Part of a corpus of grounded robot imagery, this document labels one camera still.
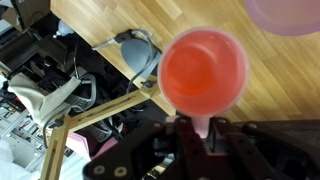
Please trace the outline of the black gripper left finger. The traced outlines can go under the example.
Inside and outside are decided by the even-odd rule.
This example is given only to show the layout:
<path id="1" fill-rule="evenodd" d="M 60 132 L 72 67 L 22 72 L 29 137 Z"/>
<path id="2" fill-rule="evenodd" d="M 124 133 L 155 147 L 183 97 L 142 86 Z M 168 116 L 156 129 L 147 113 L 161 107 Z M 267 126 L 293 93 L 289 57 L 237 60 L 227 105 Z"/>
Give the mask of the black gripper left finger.
<path id="1" fill-rule="evenodd" d="M 141 180 L 170 153 L 178 153 L 184 123 L 144 123 L 83 168 L 84 180 Z M 177 154 L 159 180 L 186 180 Z"/>

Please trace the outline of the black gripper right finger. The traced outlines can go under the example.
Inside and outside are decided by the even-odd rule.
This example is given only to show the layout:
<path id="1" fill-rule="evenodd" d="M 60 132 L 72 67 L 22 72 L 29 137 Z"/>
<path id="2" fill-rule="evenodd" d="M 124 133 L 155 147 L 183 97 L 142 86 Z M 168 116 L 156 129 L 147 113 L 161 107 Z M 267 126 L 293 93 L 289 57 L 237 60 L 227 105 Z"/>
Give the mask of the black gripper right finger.
<path id="1" fill-rule="evenodd" d="M 256 122 L 213 119 L 213 164 L 225 180 L 320 180 L 319 149 Z"/>

